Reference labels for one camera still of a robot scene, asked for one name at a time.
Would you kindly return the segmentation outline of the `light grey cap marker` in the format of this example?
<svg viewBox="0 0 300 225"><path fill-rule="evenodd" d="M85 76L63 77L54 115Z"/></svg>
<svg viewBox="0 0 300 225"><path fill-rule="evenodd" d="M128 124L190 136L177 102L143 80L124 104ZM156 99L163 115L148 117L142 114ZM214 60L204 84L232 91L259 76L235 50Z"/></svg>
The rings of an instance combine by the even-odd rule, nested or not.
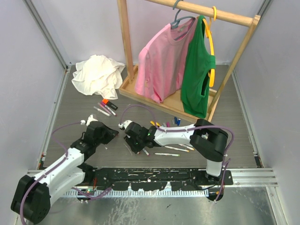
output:
<svg viewBox="0 0 300 225"><path fill-rule="evenodd" d="M103 110L101 110L101 109L99 109L99 108L97 108L97 107L93 107L95 110L97 110L98 112L100 112L100 113L102 113L103 115L105 115L105 116L108 116L108 117L110 117L111 115L109 114L109 113L107 113L107 112L105 112L105 111L103 111Z"/></svg>

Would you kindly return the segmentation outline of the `yellow cap marker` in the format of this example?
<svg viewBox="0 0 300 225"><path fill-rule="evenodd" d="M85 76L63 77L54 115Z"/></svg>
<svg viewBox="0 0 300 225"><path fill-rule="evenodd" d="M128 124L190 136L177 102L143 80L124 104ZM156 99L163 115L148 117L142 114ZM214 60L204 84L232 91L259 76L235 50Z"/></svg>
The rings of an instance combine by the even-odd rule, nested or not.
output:
<svg viewBox="0 0 300 225"><path fill-rule="evenodd" d="M195 150L194 148L188 146L188 145L184 145L184 144L180 144L180 146L186 148L186 149L189 149L189 150Z"/></svg>

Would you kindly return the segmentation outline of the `magenta cap marker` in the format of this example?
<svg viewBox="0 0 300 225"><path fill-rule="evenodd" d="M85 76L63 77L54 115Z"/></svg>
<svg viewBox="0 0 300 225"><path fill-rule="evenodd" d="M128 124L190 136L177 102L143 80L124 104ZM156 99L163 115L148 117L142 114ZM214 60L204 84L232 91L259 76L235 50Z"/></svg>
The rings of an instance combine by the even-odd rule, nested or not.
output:
<svg viewBox="0 0 300 225"><path fill-rule="evenodd" d="M150 156L150 153L145 148L143 148L142 150L147 156Z"/></svg>

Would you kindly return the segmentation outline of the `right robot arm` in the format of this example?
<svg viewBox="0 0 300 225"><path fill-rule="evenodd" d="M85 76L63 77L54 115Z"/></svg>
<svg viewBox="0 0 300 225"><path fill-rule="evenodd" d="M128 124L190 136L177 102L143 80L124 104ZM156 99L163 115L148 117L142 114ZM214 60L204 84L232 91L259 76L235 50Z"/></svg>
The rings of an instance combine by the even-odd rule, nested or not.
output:
<svg viewBox="0 0 300 225"><path fill-rule="evenodd" d="M185 127L145 128L127 120L119 124L125 131L124 140L134 153L143 148L162 147L172 144L191 145L206 160L206 180L215 185L222 179L222 165L226 150L228 134L205 119L198 119L195 124Z"/></svg>

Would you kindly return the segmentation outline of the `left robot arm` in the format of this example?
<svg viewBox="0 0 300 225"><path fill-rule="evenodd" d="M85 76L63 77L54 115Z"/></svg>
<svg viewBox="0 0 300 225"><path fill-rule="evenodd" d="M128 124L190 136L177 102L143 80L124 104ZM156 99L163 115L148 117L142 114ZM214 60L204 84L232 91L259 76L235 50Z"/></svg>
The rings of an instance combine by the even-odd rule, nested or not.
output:
<svg viewBox="0 0 300 225"><path fill-rule="evenodd" d="M85 161L99 145L108 144L118 133L100 121L88 122L86 131L58 160L35 176L21 177L11 203L11 210L19 214L21 223L40 223L65 192L78 184L90 185L94 168Z"/></svg>

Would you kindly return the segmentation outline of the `green cap marker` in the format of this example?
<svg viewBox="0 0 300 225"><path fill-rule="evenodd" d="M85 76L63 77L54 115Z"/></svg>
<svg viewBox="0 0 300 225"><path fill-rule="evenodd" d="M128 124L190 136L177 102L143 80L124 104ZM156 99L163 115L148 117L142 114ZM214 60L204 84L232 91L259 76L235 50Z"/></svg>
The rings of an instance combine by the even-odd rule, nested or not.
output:
<svg viewBox="0 0 300 225"><path fill-rule="evenodd" d="M155 155L158 156L171 156L171 157L179 157L180 154L172 154L172 153L160 153L160 152L155 152Z"/></svg>

